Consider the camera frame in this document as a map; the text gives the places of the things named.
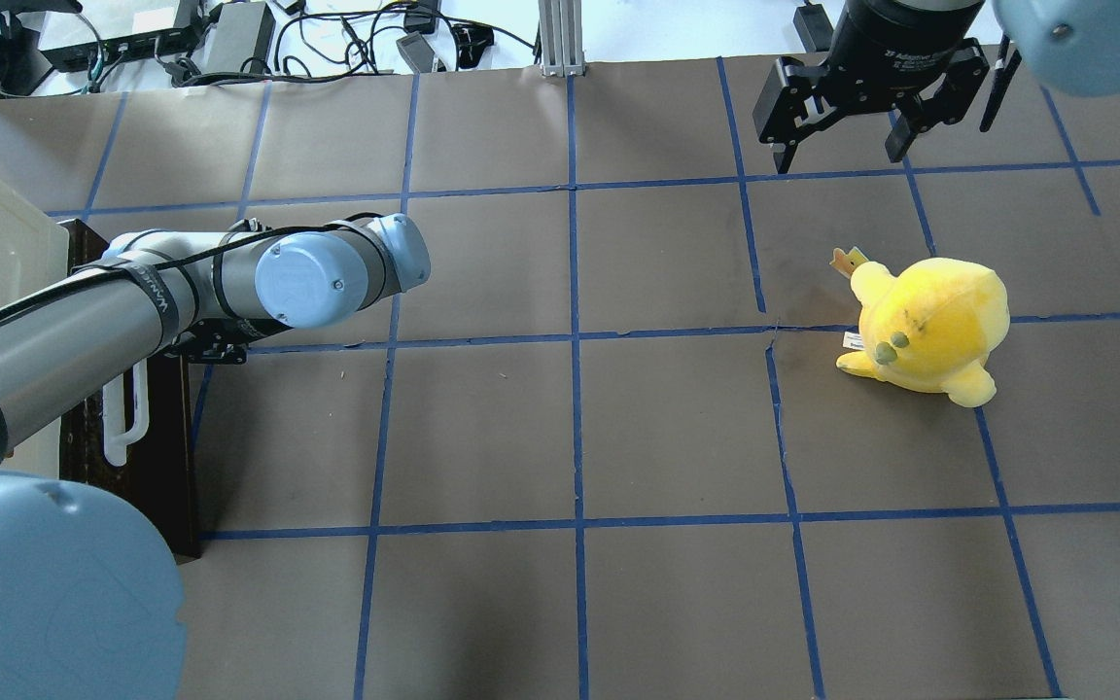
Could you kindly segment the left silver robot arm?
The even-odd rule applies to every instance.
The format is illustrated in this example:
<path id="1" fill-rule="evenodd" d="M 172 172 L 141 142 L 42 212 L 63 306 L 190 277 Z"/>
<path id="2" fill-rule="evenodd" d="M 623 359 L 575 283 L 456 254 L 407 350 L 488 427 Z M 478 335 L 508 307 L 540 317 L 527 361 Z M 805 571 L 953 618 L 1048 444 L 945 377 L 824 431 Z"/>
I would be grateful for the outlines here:
<path id="1" fill-rule="evenodd" d="M 321 328 L 424 284 L 402 213 L 227 233 L 147 228 L 0 307 L 0 699 L 172 699 L 187 634 L 172 550 L 93 484 L 4 469 L 19 444 L 164 354 L 243 362 L 249 344 Z"/>

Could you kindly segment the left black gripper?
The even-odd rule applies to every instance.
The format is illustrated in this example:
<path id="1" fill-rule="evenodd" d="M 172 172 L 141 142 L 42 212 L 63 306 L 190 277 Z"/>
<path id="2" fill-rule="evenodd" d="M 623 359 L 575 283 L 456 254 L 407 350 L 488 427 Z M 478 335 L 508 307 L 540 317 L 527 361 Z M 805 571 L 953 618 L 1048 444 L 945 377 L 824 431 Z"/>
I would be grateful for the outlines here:
<path id="1" fill-rule="evenodd" d="M 244 365 L 249 346 L 262 338 L 239 327 L 196 325 L 167 345 L 167 356 L 200 365 Z"/>

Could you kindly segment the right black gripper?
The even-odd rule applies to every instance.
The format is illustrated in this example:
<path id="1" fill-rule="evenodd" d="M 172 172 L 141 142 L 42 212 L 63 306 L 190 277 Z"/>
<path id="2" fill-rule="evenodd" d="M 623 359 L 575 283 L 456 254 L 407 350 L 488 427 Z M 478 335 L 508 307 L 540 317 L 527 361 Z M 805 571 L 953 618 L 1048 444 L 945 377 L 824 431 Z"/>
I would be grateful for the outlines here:
<path id="1" fill-rule="evenodd" d="M 886 156 L 902 164 L 922 133 L 968 114 L 990 62 L 969 36 L 982 1 L 848 1 L 825 57 L 784 54 L 752 108 L 755 136 L 788 174 L 797 147 L 848 116 L 892 114 Z"/>

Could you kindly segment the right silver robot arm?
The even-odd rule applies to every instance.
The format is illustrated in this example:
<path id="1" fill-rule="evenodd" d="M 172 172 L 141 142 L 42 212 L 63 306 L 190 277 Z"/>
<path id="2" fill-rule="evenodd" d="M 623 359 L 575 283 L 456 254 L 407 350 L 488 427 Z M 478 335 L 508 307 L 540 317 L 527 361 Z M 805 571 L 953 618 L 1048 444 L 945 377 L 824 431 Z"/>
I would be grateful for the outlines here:
<path id="1" fill-rule="evenodd" d="M 804 139 L 848 116 L 892 114 L 892 162 L 916 138 L 960 123 L 990 88 L 979 128 L 995 123 L 1019 67 L 1077 97 L 1120 93 L 1120 1 L 996 1 L 1001 30 L 995 57 L 970 36 L 981 1 L 849 1 L 818 65 L 774 62 L 752 123 L 788 172 Z"/>

